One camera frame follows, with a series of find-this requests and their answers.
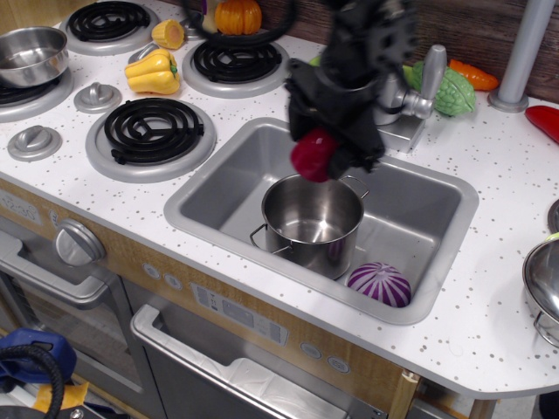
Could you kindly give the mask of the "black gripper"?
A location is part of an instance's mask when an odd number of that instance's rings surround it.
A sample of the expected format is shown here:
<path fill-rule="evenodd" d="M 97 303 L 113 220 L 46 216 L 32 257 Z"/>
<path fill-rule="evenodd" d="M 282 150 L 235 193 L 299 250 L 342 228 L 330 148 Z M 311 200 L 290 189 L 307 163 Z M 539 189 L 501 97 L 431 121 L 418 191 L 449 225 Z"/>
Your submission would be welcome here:
<path fill-rule="evenodd" d="M 337 85 L 321 67 L 291 58 L 286 89 L 289 131 L 300 141 L 317 127 L 340 144 L 328 161 L 328 177 L 340 179 L 351 168 L 370 173 L 384 156 L 383 140 L 373 119 L 374 100 L 368 87 Z"/>

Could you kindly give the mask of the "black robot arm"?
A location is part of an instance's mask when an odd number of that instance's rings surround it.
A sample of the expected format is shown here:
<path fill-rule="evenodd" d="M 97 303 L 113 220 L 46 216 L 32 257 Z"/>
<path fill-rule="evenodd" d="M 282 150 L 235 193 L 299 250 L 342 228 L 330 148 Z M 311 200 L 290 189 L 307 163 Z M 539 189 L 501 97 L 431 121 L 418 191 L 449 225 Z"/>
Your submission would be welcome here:
<path fill-rule="evenodd" d="M 371 171 L 385 146 L 375 122 L 381 91 L 414 50 L 415 9 L 409 1 L 331 2 L 333 26 L 320 63 L 288 65 L 291 163 L 311 182 Z"/>

